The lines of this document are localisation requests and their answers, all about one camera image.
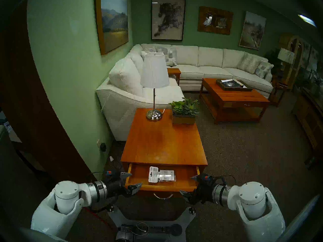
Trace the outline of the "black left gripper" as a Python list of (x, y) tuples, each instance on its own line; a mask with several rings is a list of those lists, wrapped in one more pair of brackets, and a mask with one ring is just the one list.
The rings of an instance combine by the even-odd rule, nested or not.
[(125, 188), (124, 180), (130, 176), (132, 176), (131, 173), (121, 172), (118, 170), (107, 170), (104, 172), (103, 183), (106, 187), (106, 197), (114, 197), (119, 195), (130, 197), (137, 194), (142, 187), (142, 183), (129, 185), (128, 189)]

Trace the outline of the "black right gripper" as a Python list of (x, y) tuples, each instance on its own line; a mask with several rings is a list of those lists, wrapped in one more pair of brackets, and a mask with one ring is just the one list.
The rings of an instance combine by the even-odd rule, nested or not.
[(214, 199), (214, 189), (217, 186), (217, 183), (213, 176), (208, 174), (199, 174), (190, 177), (190, 179), (198, 183), (197, 188), (193, 192), (179, 190), (183, 198), (188, 198), (189, 204), (194, 205), (198, 202), (204, 204), (207, 201), (216, 203)]

